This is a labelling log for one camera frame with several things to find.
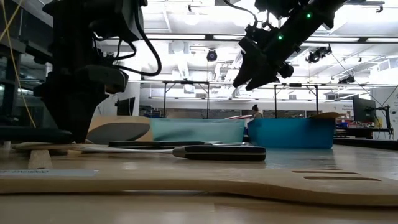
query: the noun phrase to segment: computer monitor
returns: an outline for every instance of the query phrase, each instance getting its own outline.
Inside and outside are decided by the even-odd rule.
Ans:
[[[126,100],[119,100],[118,116],[132,116],[135,100],[136,100],[135,97]]]
[[[376,118],[376,102],[361,99],[358,95],[353,97],[354,119],[360,122],[374,122]]]

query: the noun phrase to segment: metal frame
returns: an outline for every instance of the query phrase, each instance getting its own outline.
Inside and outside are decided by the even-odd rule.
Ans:
[[[163,81],[164,83],[164,97],[163,97],[163,118],[166,118],[166,94],[169,90],[171,90],[175,84],[181,84],[181,85],[194,85],[194,84],[199,84],[199,86],[207,93],[207,119],[210,119],[210,83],[206,81],[188,81],[188,80],[182,80],[182,81]],[[167,84],[173,83],[173,85],[167,89]],[[202,84],[207,85],[207,91],[204,89]]]

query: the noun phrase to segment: plastic container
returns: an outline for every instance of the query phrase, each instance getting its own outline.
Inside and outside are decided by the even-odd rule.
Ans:
[[[255,146],[271,148],[331,149],[334,119],[255,119],[248,123]]]
[[[155,141],[205,141],[236,143],[243,140],[243,120],[151,119]]]

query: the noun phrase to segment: teal bin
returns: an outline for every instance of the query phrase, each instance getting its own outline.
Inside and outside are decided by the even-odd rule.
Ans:
[[[236,143],[243,140],[243,120],[163,119],[150,120],[155,141],[218,141]]]
[[[248,123],[250,142],[271,148],[331,149],[334,119],[255,119]]]

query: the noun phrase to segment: yellow cable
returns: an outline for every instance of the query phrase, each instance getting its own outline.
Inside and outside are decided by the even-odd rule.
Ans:
[[[16,12],[18,11],[19,6],[21,6],[21,3],[22,3],[22,2],[23,2],[23,0],[21,0],[21,1],[19,2],[19,5],[18,5],[18,7],[17,7],[17,9],[16,9]],[[8,21],[7,21],[6,5],[5,5],[5,3],[4,3],[4,0],[2,0],[2,11],[3,11],[3,14],[4,14],[4,22],[6,23],[6,29],[4,30],[3,34],[7,32],[8,44],[9,44],[9,46],[10,46],[10,53],[11,53],[11,59],[12,59],[12,65],[14,66],[15,76],[16,76],[17,81],[18,81],[18,87],[19,87],[19,89],[21,90],[21,97],[22,97],[22,100],[24,101],[27,114],[29,115],[29,119],[30,119],[30,121],[32,122],[33,127],[36,128],[35,121],[33,120],[33,117],[32,117],[32,115],[31,115],[31,113],[30,113],[30,111],[29,111],[29,107],[27,106],[24,93],[22,92],[21,81],[19,80],[19,75],[18,75],[18,72],[17,72],[17,65],[15,64],[14,52],[12,51],[10,33],[9,33],[9,31],[8,31],[8,27],[9,27],[9,25],[11,24],[12,21],[10,21],[10,23],[8,23]]]
[[[6,20],[6,28],[4,29],[4,31],[3,31],[3,32],[1,33],[1,35],[0,35],[0,41],[1,41],[2,38],[4,37],[4,34],[6,34],[6,32],[8,32],[8,28],[10,28],[10,25],[11,25],[11,23],[13,22],[15,16],[17,15],[18,10],[19,10],[19,8],[21,7],[21,4],[22,4],[23,1],[24,1],[24,0],[21,0],[21,1],[18,3],[18,6],[17,6],[17,8],[15,9],[14,13],[12,14],[12,16],[11,16],[10,21],[9,21],[8,24],[7,24],[7,20]],[[1,0],[1,2],[2,2],[3,8],[4,8],[3,11],[5,11],[5,10],[6,10],[6,5],[4,4],[4,0]]]

